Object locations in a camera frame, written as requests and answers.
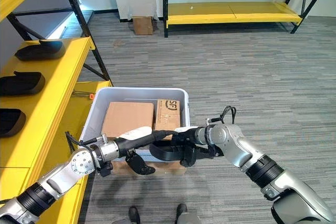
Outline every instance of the gray carpet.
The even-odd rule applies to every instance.
[[[176,87],[190,96],[193,125],[237,107],[254,144],[308,183],[336,214],[336,19],[291,24],[183,26],[163,38],[136,36],[114,13],[91,32],[117,87]],[[87,63],[97,67],[90,55]],[[84,69],[81,80],[99,80]],[[202,223],[275,223],[271,202],[225,158],[197,161],[185,175],[96,176],[79,223],[112,223],[136,205],[142,223],[173,223],[185,202]]]

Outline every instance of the robotic arm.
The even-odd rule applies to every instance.
[[[154,143],[153,156],[164,160],[181,160],[192,166],[198,158],[225,156],[260,188],[268,200],[278,224],[334,223],[333,214],[324,201],[304,182],[281,168],[255,148],[235,124],[211,124],[206,127],[179,128],[173,143]],[[208,149],[196,145],[207,145]]]
[[[268,200],[275,200],[271,212],[278,224],[334,223],[333,214],[324,201],[293,173],[248,142],[237,125],[185,127],[176,132],[152,132],[150,127],[142,127],[113,141],[103,135],[81,144],[77,142],[83,148],[77,149],[68,162],[55,167],[0,208],[0,223],[35,223],[81,177],[95,170],[101,176],[109,175],[110,161],[119,157],[126,157],[126,162],[138,174],[154,173],[155,169],[147,166],[134,150],[149,144],[153,156],[165,161],[179,160],[185,167],[194,165],[197,159],[225,156],[261,188]],[[160,141],[170,134],[173,134],[172,141]]]
[[[119,157],[126,157],[129,166],[138,174],[154,173],[155,168],[147,166],[134,149],[149,145],[171,134],[176,133],[174,131],[152,132],[150,127],[141,127],[113,141],[108,141],[103,135],[80,143],[83,147],[73,152],[68,162],[56,166],[22,194],[12,198],[0,208],[0,223],[35,223],[39,216],[70,190],[80,178],[95,170],[101,176],[109,175],[112,170],[111,161]]]

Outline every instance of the baseboard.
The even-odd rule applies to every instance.
[[[94,10],[94,14],[101,14],[101,13],[117,13],[118,9],[107,9],[107,10]]]
[[[121,22],[121,23],[123,23],[123,22],[133,22],[133,19],[128,20],[128,19],[126,19],[126,18],[121,18],[121,19],[120,19],[120,22]]]

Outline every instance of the black wire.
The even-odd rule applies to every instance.
[[[223,110],[220,120],[222,121],[222,123],[224,123],[224,116],[231,111],[232,114],[232,124],[235,124],[235,117],[236,117],[236,113],[237,113],[237,109],[236,107],[233,106],[226,106],[225,109]]]
[[[68,131],[65,133],[65,135],[66,135],[68,141],[71,141],[71,143],[74,143],[76,145],[84,147],[84,148],[86,148],[89,151],[89,153],[91,155],[91,158],[92,158],[94,169],[97,170],[96,161],[94,159],[94,156],[93,156],[93,153],[92,153],[92,150],[90,149],[90,147],[82,144],[81,142],[76,141],[75,138],[73,136],[71,136],[70,132],[68,132]]]
[[[5,204],[7,202],[9,202],[11,199],[3,199],[3,200],[0,200],[0,205],[2,204]]]
[[[75,148],[74,148],[72,142],[68,138],[67,138],[67,141],[68,141],[70,153],[72,154],[75,151]]]

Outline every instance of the white plastic bin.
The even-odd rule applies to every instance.
[[[181,126],[190,126],[189,98],[183,89],[171,88],[103,88],[94,96],[88,118],[80,139],[83,141],[100,136],[106,111],[110,102],[152,102],[156,114],[157,99],[180,101]],[[145,161],[162,162],[153,157],[149,150],[136,151]]]

